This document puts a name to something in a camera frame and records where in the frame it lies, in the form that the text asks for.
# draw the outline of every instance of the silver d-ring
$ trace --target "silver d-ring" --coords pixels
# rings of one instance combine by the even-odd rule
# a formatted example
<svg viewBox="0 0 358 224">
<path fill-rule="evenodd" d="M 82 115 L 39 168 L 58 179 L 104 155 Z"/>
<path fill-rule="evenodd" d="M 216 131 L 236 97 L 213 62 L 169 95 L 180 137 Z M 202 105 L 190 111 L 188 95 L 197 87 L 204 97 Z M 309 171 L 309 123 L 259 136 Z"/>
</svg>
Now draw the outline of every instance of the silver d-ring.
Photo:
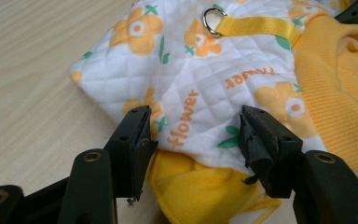
<svg viewBox="0 0 358 224">
<path fill-rule="evenodd" d="M 214 29 L 212 29 L 209 26 L 208 22 L 206 21 L 206 15 L 208 15 L 209 12 L 213 12 L 213 11 L 218 12 L 220 15 L 222 15 L 224 17 L 227 16 L 227 13 L 222 11 L 222 10 L 220 10 L 220 9 L 217 9 L 217 8 L 209 8 L 203 14 L 202 21 L 204 23 L 204 26 L 208 29 L 209 33 L 211 33 L 214 37 L 217 38 L 217 37 L 220 37 L 220 34 L 217 33 Z"/>
</svg>

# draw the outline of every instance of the table surface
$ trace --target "table surface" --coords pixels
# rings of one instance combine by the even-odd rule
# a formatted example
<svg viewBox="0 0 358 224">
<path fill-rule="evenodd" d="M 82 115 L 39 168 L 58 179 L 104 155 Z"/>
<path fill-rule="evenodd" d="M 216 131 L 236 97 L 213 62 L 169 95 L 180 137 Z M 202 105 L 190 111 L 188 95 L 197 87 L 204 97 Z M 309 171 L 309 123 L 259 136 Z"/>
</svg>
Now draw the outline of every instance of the table surface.
<svg viewBox="0 0 358 224">
<path fill-rule="evenodd" d="M 131 4 L 0 0 L 0 185 L 33 193 L 67 177 L 77 154 L 107 142 L 114 124 L 67 69 Z M 147 185 L 134 207 L 117 204 L 119 223 L 169 223 Z M 291 200 L 267 223 L 296 223 Z"/>
</svg>

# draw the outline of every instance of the yellow ribbon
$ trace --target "yellow ribbon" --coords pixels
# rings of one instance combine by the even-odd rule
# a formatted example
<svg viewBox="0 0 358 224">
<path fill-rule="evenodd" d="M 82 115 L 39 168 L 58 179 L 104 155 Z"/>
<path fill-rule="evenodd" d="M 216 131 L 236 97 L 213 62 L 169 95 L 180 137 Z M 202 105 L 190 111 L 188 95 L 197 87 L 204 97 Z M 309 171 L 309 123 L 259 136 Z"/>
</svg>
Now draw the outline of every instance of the yellow ribbon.
<svg viewBox="0 0 358 224">
<path fill-rule="evenodd" d="M 246 17 L 235 19 L 223 17 L 215 31 L 220 35 L 277 35 L 289 41 L 292 46 L 301 33 L 290 22 L 274 17 Z"/>
</svg>

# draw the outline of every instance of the wooden table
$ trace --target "wooden table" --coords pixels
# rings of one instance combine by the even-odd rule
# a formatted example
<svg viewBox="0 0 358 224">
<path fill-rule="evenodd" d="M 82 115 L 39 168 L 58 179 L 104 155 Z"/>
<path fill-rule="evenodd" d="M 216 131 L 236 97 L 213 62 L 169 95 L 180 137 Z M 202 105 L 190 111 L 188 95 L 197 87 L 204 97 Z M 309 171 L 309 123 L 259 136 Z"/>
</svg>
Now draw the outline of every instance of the wooden table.
<svg viewBox="0 0 358 224">
<path fill-rule="evenodd" d="M 25 195 L 70 174 L 75 156 L 103 147 L 112 121 L 67 74 L 132 1 L 0 0 L 0 185 Z M 168 223 L 147 185 L 119 223 Z M 291 201 L 267 223 L 294 223 Z"/>
</svg>

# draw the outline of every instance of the white quilted fabric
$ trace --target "white quilted fabric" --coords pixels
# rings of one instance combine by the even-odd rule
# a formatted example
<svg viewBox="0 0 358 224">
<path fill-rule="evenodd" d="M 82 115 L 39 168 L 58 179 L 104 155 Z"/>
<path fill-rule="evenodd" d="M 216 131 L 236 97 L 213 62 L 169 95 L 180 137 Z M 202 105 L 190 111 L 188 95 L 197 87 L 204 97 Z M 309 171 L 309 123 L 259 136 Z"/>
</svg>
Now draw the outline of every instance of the white quilted fabric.
<svg viewBox="0 0 358 224">
<path fill-rule="evenodd" d="M 310 16 L 337 13 L 337 4 L 137 0 L 71 66 L 71 78 L 117 124 L 130 109 L 150 105 L 159 148 L 251 174 L 237 147 L 242 105 L 266 109 L 304 140 L 304 151 L 325 150 L 324 143 L 296 83 L 292 46 L 273 35 L 213 38 L 201 26 L 201 15 L 219 7 L 236 18 L 288 20 L 302 31 Z"/>
</svg>

